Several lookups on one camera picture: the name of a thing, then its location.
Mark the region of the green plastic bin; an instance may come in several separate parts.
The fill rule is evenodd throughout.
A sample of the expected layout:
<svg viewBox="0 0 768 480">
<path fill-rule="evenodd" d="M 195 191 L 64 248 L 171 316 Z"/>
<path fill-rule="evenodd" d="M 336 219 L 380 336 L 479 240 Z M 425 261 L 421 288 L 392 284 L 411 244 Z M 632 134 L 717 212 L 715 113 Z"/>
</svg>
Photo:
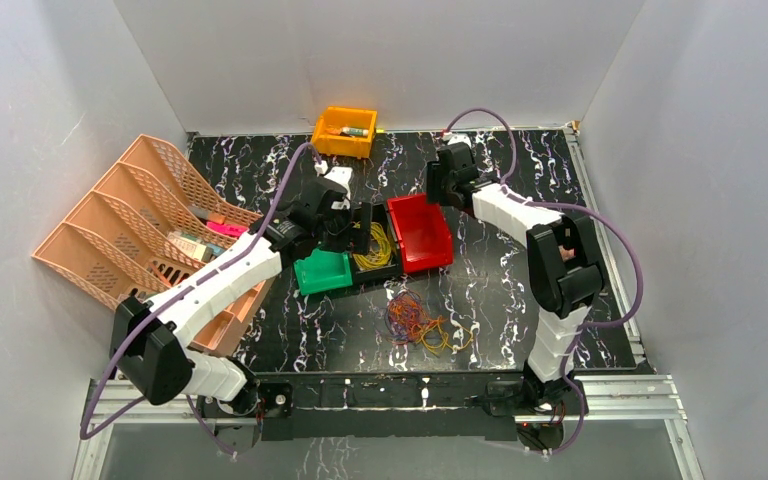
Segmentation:
<svg viewBox="0 0 768 480">
<path fill-rule="evenodd" d="M 349 256 L 315 249 L 293 265 L 301 295 L 312 295 L 353 284 Z"/>
</svg>

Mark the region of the black plastic bin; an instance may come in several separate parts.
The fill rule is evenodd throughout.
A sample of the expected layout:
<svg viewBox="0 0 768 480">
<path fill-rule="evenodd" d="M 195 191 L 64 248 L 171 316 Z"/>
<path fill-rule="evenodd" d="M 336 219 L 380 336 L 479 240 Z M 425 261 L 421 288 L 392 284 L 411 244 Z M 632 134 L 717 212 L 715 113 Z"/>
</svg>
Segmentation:
<svg viewBox="0 0 768 480">
<path fill-rule="evenodd" d="M 355 285 L 385 281 L 404 273 L 401 247 L 384 203 L 372 205 L 368 254 L 348 256 Z"/>
</svg>

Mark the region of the red plastic bin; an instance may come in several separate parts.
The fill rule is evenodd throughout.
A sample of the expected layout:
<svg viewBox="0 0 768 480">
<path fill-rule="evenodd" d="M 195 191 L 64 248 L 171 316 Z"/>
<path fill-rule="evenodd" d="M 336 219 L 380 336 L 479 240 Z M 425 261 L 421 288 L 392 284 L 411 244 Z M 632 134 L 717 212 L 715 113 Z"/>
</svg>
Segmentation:
<svg viewBox="0 0 768 480">
<path fill-rule="evenodd" d="M 451 231 L 438 204 L 430 203 L 422 193 L 390 198 L 387 208 L 405 273 L 453 263 Z"/>
</svg>

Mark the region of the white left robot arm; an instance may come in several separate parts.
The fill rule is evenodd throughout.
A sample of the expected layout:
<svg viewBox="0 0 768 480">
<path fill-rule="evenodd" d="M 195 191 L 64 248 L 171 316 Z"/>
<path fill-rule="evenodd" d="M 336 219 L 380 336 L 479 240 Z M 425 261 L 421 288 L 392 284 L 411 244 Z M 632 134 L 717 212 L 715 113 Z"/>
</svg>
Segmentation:
<svg viewBox="0 0 768 480">
<path fill-rule="evenodd" d="M 190 349 L 197 334 L 258 284 L 314 250 L 367 253 L 373 206 L 338 182 L 317 178 L 298 199 L 276 203 L 219 257 L 147 301 L 116 309 L 112 361 L 152 405 L 212 397 L 235 416 L 254 411 L 255 377 L 230 358 Z"/>
</svg>

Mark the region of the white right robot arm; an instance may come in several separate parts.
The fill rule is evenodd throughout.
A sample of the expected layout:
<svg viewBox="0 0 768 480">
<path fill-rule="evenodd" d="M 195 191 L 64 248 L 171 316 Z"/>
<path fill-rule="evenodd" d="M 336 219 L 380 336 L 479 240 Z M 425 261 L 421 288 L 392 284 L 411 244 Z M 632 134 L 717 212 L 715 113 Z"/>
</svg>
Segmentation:
<svg viewBox="0 0 768 480">
<path fill-rule="evenodd" d="M 550 413 L 571 388 L 570 356 L 607 282 L 592 221 L 551 210 L 483 175 L 470 144 L 458 140 L 428 162 L 426 194 L 429 202 L 454 207 L 525 247 L 539 314 L 520 390 L 531 411 Z"/>
</svg>

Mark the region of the yellow plastic bin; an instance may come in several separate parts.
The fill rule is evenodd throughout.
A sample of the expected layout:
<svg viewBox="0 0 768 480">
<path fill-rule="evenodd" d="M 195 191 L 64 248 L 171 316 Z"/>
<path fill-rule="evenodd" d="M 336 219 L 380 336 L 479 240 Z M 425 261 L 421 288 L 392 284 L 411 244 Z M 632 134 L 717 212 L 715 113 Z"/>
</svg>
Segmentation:
<svg viewBox="0 0 768 480">
<path fill-rule="evenodd" d="M 311 142 L 323 155 L 367 159 L 377 117 L 376 110 L 329 106 L 318 118 Z"/>
</svg>

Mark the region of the green battery in bin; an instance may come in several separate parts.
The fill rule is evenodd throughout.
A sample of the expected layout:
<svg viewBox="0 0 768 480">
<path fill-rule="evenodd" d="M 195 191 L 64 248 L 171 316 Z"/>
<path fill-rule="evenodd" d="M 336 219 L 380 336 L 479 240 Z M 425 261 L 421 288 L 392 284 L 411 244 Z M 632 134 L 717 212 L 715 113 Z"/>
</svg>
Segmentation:
<svg viewBox="0 0 768 480">
<path fill-rule="evenodd" d="M 356 127 L 341 127 L 338 129 L 338 134 L 348 137 L 366 137 L 369 134 L 369 130 Z"/>
</svg>

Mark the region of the white box in organizer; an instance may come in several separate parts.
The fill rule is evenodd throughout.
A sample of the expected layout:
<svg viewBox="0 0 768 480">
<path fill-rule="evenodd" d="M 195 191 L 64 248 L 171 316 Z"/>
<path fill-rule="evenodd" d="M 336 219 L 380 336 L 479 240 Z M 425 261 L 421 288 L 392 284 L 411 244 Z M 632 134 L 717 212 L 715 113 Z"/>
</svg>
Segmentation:
<svg viewBox="0 0 768 480">
<path fill-rule="evenodd" d="M 214 251 L 211 247 L 198 239 L 190 238 L 183 232 L 172 231 L 167 235 L 167 240 L 194 260 L 209 263 L 213 259 Z"/>
</svg>

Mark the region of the pink plastic file organizer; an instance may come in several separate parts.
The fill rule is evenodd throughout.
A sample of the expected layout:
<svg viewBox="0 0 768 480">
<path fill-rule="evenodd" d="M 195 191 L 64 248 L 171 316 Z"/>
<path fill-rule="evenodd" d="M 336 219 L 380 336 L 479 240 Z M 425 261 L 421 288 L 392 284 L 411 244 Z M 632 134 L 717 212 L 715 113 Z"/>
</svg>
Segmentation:
<svg viewBox="0 0 768 480">
<path fill-rule="evenodd" d="M 180 231 L 207 244 L 213 259 L 235 238 L 208 221 L 247 228 L 259 214 L 223 200 L 171 143 L 141 135 L 70 210 L 33 258 L 109 309 L 146 300 L 207 263 L 173 246 Z"/>
</svg>

